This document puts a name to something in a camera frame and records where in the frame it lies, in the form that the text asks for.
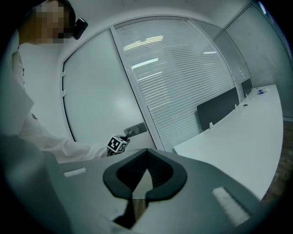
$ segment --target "desk partition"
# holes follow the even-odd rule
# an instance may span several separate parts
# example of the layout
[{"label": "desk partition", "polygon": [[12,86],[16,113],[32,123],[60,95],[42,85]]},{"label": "desk partition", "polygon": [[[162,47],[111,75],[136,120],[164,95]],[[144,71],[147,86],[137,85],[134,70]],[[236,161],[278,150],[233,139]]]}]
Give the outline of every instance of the desk partition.
[{"label": "desk partition", "polygon": [[246,97],[246,95],[248,95],[252,89],[251,79],[248,79],[248,80],[242,82],[242,88],[243,88],[244,96]]},{"label": "desk partition", "polygon": [[235,104],[239,105],[236,87],[199,104],[197,112],[201,120],[202,130],[207,130],[210,122],[215,124],[227,116],[235,108]]}]

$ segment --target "white wall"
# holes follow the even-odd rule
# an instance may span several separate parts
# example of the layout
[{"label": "white wall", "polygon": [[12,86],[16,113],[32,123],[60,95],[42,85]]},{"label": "white wall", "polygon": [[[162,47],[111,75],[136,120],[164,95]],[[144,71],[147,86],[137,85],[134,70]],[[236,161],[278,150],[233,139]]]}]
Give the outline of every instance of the white wall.
[{"label": "white wall", "polygon": [[19,48],[24,67],[25,89],[34,101],[32,113],[47,130],[58,137],[70,137],[61,121],[61,109],[56,88],[56,64],[60,45],[36,46],[23,44]]},{"label": "white wall", "polygon": [[202,13],[210,17],[213,24],[224,28],[250,0],[191,0],[194,8],[202,5]]},{"label": "white wall", "polygon": [[293,70],[288,53],[273,26],[254,6],[226,32],[245,59],[255,87],[275,84],[284,117],[293,117]]},{"label": "white wall", "polygon": [[63,50],[60,53],[60,58],[64,59],[69,56],[69,53],[72,53],[75,49],[77,49],[81,44],[90,39],[94,34],[103,30],[104,28],[109,27],[110,25],[124,22],[130,19],[135,19],[142,16],[157,16],[157,15],[177,15],[177,16],[185,16],[185,17],[194,17],[200,18],[204,21],[210,21],[208,17],[201,15],[199,13],[190,11],[190,10],[182,10],[179,8],[173,7],[147,7],[141,9],[130,9],[127,11],[122,11],[118,14],[109,16],[100,20],[91,19],[88,21],[89,26],[86,31],[83,33],[82,37],[79,40],[70,39],[69,43],[65,44]]}]

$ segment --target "ceiling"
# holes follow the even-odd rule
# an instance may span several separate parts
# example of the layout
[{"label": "ceiling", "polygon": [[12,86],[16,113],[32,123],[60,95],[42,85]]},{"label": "ceiling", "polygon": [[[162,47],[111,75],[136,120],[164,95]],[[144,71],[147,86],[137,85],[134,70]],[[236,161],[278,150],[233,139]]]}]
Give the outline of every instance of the ceiling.
[{"label": "ceiling", "polygon": [[88,22],[105,20],[122,11],[135,11],[148,7],[172,7],[204,15],[224,27],[246,5],[248,0],[70,0],[77,17]]}]

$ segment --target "door handle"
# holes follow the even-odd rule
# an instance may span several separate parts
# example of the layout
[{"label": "door handle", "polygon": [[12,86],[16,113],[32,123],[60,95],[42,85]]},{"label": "door handle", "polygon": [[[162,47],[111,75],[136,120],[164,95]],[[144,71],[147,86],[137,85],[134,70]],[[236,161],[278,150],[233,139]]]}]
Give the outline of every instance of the door handle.
[{"label": "door handle", "polygon": [[144,122],[141,122],[137,125],[134,125],[130,128],[126,128],[124,130],[124,134],[127,138],[129,137],[133,137],[133,136],[136,136],[138,134],[141,134],[141,133],[145,133],[147,132],[147,127],[146,127],[146,124]]}]

